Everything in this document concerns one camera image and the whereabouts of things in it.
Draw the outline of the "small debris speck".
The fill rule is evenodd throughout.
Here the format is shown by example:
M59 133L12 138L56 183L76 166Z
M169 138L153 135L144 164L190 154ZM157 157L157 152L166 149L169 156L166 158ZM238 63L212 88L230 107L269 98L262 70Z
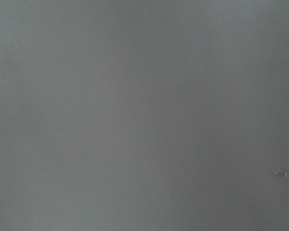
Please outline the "small debris speck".
M288 174L286 170L283 171L273 171L272 174L279 178L285 178Z

